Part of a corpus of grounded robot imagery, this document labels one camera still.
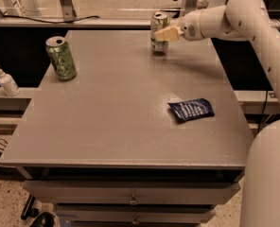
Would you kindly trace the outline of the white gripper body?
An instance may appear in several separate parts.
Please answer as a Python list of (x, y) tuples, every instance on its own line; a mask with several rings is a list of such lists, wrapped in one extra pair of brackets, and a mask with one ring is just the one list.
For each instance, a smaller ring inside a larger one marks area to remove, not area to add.
[(204, 37), (201, 35), (201, 10), (196, 9), (187, 13), (183, 17), (174, 19), (170, 22), (172, 26), (178, 26), (182, 32), (183, 36), (188, 41), (199, 41), (203, 40)]

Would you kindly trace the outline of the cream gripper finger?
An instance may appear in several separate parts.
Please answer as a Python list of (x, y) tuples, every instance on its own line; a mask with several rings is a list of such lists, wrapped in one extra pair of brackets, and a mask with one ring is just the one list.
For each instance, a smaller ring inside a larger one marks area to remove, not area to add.
[(167, 26), (154, 33), (157, 41), (176, 42), (184, 34), (179, 26)]

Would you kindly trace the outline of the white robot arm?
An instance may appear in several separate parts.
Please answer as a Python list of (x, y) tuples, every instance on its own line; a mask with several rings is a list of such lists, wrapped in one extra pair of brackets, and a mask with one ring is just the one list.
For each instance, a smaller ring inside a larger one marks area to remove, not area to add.
[[(271, 89), (280, 106), (280, 30), (273, 25), (263, 0), (228, 0), (196, 9), (157, 29), (159, 41), (207, 38), (245, 41), (256, 62), (245, 66), (247, 89)], [(247, 155), (240, 227), (280, 227), (280, 119), (261, 130)]]

